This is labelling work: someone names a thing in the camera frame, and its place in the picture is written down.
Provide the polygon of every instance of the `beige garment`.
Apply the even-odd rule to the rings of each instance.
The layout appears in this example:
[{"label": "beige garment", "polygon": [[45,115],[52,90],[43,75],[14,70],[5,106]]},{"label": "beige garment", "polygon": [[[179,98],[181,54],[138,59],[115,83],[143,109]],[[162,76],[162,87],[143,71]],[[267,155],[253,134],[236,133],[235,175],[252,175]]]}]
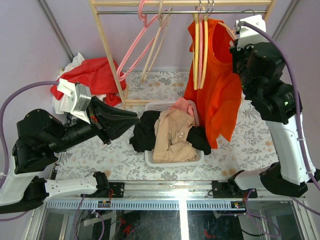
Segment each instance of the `beige garment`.
[{"label": "beige garment", "polygon": [[189,130],[194,125],[195,117],[181,110],[167,109],[161,112],[154,124],[154,162],[159,164],[195,161],[196,150],[187,142]]}]

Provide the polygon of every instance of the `orange shirt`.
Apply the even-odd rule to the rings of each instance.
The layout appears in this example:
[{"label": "orange shirt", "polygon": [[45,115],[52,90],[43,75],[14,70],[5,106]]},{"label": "orange shirt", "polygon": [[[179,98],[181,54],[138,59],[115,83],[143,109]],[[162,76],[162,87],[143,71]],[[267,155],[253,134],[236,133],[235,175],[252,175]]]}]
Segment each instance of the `orange shirt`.
[{"label": "orange shirt", "polygon": [[[203,88],[194,90],[193,65],[191,65],[184,94],[185,99],[195,102],[200,125],[205,126],[206,137],[213,149],[218,148],[216,139],[220,134],[231,141],[242,96],[240,78],[232,73],[232,55],[229,48],[233,44],[233,39],[226,28],[218,22],[223,23],[221,20],[208,19],[209,47]],[[194,22],[188,30],[194,44]]]}]

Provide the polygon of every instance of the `clothing rail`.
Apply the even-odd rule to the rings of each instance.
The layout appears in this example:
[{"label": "clothing rail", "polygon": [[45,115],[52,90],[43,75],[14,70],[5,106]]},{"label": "clothing rail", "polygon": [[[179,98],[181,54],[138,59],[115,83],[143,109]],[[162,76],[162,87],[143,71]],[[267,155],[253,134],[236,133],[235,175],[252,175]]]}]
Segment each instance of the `clothing rail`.
[{"label": "clothing rail", "polygon": [[[103,48],[108,59],[112,75],[114,77],[114,81],[116,87],[119,91],[119,95],[123,104],[123,107],[126,106],[144,106],[149,102],[156,101],[147,100],[147,99],[128,99],[129,86],[126,85],[126,89],[122,90],[119,79],[117,78],[117,70],[114,64],[114,60],[111,54],[111,50],[108,44],[108,39],[103,27],[103,24],[100,19],[100,15],[122,15],[122,14],[137,14],[137,11],[103,11],[102,9],[97,9],[100,7],[138,7],[140,0],[88,0],[90,4],[90,8],[92,11],[92,15],[97,26]],[[272,10],[276,5],[277,0],[164,0],[164,7],[207,7],[207,10],[191,10],[191,11],[161,11],[162,14],[263,14],[263,18],[267,21],[271,15]],[[145,2],[145,7],[159,7],[161,0],[148,0]],[[265,10],[244,10],[244,11],[213,11],[212,8],[215,7],[249,7],[252,6],[265,6]],[[144,11],[144,14],[158,14],[158,11]]]},{"label": "clothing rail", "polygon": [[[158,11],[143,11],[143,14],[158,14]],[[266,14],[266,10],[262,11],[161,11],[161,14]],[[98,15],[126,15],[126,14],[138,14],[137,11],[97,11]]]},{"label": "clothing rail", "polygon": [[[214,3],[215,7],[225,6],[269,6],[273,0],[201,0],[203,7]],[[92,0],[94,7],[138,7],[139,0]],[[145,7],[159,7],[160,0],[149,0]],[[165,0],[164,7],[199,7],[200,0]]]}]

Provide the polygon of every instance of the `wooden hanger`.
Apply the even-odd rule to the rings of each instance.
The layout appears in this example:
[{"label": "wooden hanger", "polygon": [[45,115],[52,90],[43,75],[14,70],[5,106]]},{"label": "wooden hanger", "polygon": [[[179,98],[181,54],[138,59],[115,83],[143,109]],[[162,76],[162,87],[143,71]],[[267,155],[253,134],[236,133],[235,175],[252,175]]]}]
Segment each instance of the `wooden hanger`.
[{"label": "wooden hanger", "polygon": [[233,38],[233,40],[237,39],[235,33],[223,22],[218,22],[218,24],[220,24],[221,26],[225,27],[227,29],[227,31],[229,32],[229,34],[231,35],[231,37]]},{"label": "wooden hanger", "polygon": [[199,14],[199,63],[198,63],[198,76],[197,76],[197,84],[196,84],[196,89],[200,88],[201,84],[201,77],[202,77],[202,70],[203,70],[203,62],[202,62],[202,57],[204,53],[204,33],[203,33],[203,21],[204,16],[202,14]]},{"label": "wooden hanger", "polygon": [[199,67],[199,16],[193,14],[195,23],[195,40],[193,50],[193,90],[198,89],[198,67]]},{"label": "wooden hanger", "polygon": [[[149,75],[149,73],[150,73],[150,71],[151,71],[151,69],[152,69],[152,67],[153,67],[153,65],[154,65],[154,63],[156,61],[156,58],[157,58],[157,56],[158,56],[158,54],[160,52],[160,48],[162,46],[162,43],[163,43],[163,41],[165,39],[165,36],[166,36],[166,33],[167,33],[167,29],[168,29],[168,25],[169,25],[171,14],[166,14],[165,17],[163,17],[163,15],[161,14],[163,3],[164,3],[164,0],[161,0],[160,3],[159,3],[159,10],[158,10],[158,15],[157,15],[158,16],[158,20],[159,20],[159,27],[158,27],[158,30],[156,32],[156,35],[155,35],[155,38],[154,38],[154,41],[153,41],[149,56],[148,56],[148,58],[146,60],[146,63],[144,65],[144,68],[143,68],[143,71],[142,71],[142,74],[141,74],[141,82],[142,83],[144,83],[146,81],[146,79],[147,79],[147,77],[148,77],[148,75]],[[150,64],[150,66],[148,67],[149,62],[151,60],[151,57],[152,57],[152,55],[154,53],[154,50],[155,50],[159,35],[160,35],[160,33],[161,33],[163,28],[165,28],[165,29],[164,29],[164,32],[163,32],[163,35],[162,35],[162,39],[160,41],[160,44],[159,44],[159,46],[157,48],[157,51],[156,51],[154,57],[153,57],[153,60],[152,60],[152,62]]]},{"label": "wooden hanger", "polygon": [[204,56],[203,56],[203,69],[202,69],[202,76],[201,76],[201,82],[200,85],[198,85],[198,88],[202,89],[205,84],[205,78],[207,73],[207,62],[208,62],[208,50],[209,50],[209,29],[208,29],[208,11],[204,15]]},{"label": "wooden hanger", "polygon": [[138,42],[140,41],[140,39],[143,37],[143,35],[146,33],[146,31],[148,30],[148,28],[158,19],[158,15],[155,15],[151,21],[148,23],[148,17],[147,15],[143,15],[142,10],[143,10],[143,6],[145,4],[145,2],[148,0],[141,0],[139,3],[139,9],[138,9],[138,17],[141,21],[143,21],[143,28],[140,31],[140,33],[138,34],[138,36],[135,38],[135,40],[133,41],[133,43],[131,44],[130,48],[128,49],[127,53],[125,54],[123,60],[121,61],[121,63],[119,64],[119,67],[116,71],[116,77],[119,81],[123,81],[131,72],[132,70],[137,66],[137,64],[141,61],[141,59],[146,55],[147,51],[151,48],[152,44],[155,41],[155,37],[149,42],[149,44],[145,47],[145,49],[143,50],[143,52],[140,54],[140,56],[137,58],[137,60],[135,60],[135,62],[132,64],[132,66],[129,68],[129,70],[124,73],[123,75],[120,76],[120,74],[122,73],[122,69],[124,68],[126,62],[128,61],[128,58],[130,57],[131,53],[133,52],[133,50],[135,49],[135,47],[137,46]]}]

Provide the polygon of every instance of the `white plastic basket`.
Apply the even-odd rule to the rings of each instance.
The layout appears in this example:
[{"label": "white plastic basket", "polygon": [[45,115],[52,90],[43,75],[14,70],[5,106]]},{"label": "white plastic basket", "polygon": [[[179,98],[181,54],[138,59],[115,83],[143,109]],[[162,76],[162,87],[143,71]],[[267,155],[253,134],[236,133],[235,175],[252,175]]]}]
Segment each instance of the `white plastic basket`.
[{"label": "white plastic basket", "polygon": [[[145,105],[144,111],[164,111],[172,107],[173,104],[175,104],[176,101],[170,101],[170,100],[163,100],[163,101],[152,101]],[[198,118],[198,112],[196,104],[193,101],[188,100],[188,102],[193,106],[193,112],[194,112],[194,123],[195,126],[199,126],[199,118]],[[205,160],[205,153],[204,151],[195,150],[197,154],[197,160],[195,161],[186,161],[186,162],[168,162],[168,163],[155,163],[153,159],[153,151],[144,151],[144,157],[145,162],[151,167],[182,167],[182,166],[193,166],[202,164]]]}]

